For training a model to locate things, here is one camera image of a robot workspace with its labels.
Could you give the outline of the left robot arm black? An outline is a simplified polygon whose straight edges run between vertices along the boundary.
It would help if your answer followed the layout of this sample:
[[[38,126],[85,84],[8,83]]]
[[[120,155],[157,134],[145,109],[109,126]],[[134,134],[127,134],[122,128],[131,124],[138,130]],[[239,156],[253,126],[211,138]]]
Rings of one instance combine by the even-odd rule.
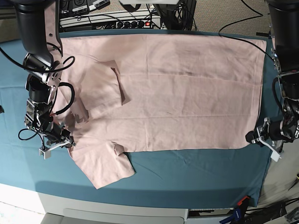
[[[268,0],[274,65],[278,75],[272,81],[272,93],[283,119],[264,123],[246,134],[251,144],[268,146],[290,143],[299,137],[299,2],[297,0]]]

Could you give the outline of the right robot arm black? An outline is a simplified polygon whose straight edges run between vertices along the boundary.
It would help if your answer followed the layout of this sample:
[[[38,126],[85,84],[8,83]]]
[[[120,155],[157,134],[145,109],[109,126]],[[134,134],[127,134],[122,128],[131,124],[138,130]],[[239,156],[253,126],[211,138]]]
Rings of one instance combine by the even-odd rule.
[[[21,40],[27,54],[22,65],[29,72],[26,81],[27,99],[25,125],[41,139],[47,138],[48,146],[42,152],[57,147],[71,148],[74,139],[54,116],[67,111],[74,102],[75,90],[69,83],[61,82],[63,47],[59,36],[59,1],[15,0],[16,18]],[[53,112],[59,87],[69,87],[71,99],[63,109]]]

